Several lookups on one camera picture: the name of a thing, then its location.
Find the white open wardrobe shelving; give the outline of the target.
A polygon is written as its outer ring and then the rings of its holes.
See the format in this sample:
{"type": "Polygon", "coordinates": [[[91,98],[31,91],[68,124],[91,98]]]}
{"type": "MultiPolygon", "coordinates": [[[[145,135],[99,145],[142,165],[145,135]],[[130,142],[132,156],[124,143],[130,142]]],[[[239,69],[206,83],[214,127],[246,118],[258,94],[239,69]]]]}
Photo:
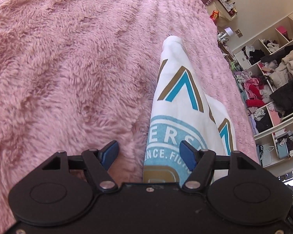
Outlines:
{"type": "Polygon", "coordinates": [[[293,12],[234,52],[261,166],[293,171],[293,12]]]}

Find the red snack bag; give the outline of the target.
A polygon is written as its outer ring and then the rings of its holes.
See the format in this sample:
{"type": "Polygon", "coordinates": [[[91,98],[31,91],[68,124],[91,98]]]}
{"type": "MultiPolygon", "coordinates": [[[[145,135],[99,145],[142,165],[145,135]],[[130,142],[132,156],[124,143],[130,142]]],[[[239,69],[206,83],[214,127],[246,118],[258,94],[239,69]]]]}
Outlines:
{"type": "Polygon", "coordinates": [[[214,10],[212,12],[212,14],[210,15],[210,18],[212,19],[212,21],[214,22],[215,25],[217,25],[217,22],[219,20],[219,17],[220,17],[219,11],[216,11],[216,10],[214,10]]]}

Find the white table lamp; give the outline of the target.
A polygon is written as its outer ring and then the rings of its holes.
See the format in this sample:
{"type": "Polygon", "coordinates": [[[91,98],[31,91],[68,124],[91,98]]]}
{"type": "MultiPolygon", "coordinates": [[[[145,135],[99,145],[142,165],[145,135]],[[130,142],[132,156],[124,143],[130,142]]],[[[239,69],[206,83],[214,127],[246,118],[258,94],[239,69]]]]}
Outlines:
{"type": "Polygon", "coordinates": [[[227,27],[224,29],[224,32],[222,33],[220,39],[226,39],[226,38],[229,38],[229,37],[232,37],[235,35],[235,32],[230,28],[230,27],[227,27]]]}

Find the white Nevada sweatshirt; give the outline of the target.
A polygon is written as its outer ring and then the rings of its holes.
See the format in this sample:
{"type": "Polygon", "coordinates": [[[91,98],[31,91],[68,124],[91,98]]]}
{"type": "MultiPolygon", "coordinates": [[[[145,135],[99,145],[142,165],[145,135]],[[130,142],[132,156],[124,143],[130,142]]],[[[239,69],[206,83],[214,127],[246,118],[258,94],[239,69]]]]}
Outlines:
{"type": "Polygon", "coordinates": [[[237,150],[236,135],[224,104],[200,86],[180,37],[164,40],[160,62],[143,181],[183,185],[192,168],[181,157],[182,141],[196,150],[230,155],[237,150]]]}

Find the pink fluffy bed blanket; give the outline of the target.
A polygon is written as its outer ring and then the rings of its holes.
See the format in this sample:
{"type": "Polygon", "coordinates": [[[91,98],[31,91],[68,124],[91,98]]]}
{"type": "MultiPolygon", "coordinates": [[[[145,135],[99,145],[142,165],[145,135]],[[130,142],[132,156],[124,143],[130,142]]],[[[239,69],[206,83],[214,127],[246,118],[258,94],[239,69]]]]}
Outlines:
{"type": "Polygon", "coordinates": [[[162,43],[183,39],[200,85],[223,103],[237,148],[256,146],[201,0],[0,0],[0,233],[10,189],[58,150],[112,140],[117,183],[140,182],[162,43]]]}

